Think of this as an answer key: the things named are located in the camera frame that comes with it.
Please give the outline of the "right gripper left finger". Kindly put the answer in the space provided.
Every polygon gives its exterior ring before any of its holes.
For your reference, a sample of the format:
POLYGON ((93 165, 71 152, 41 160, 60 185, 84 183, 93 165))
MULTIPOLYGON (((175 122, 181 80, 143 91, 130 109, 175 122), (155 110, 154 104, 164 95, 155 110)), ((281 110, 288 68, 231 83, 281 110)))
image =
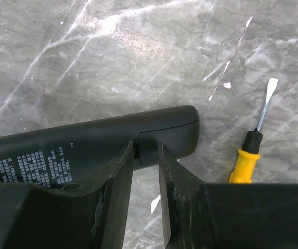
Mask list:
POLYGON ((121 248, 133 177, 129 143, 61 189, 0 183, 0 248, 121 248))

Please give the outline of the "black remote control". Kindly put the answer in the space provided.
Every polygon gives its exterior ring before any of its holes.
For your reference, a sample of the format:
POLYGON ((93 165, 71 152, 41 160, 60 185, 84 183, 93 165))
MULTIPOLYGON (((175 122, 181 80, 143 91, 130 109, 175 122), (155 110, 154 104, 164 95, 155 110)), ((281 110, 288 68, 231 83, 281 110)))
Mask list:
POLYGON ((134 170, 158 164, 158 145, 176 159, 198 145, 200 118, 183 105, 0 137, 0 182, 62 188, 132 143, 134 170))

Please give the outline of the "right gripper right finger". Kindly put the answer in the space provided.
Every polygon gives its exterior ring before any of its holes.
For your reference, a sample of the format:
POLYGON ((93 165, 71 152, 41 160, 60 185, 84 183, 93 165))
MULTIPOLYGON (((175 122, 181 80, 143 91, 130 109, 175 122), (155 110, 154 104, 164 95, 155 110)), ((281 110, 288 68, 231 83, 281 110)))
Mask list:
POLYGON ((166 248, 298 248, 298 184, 206 183, 159 145, 166 248))

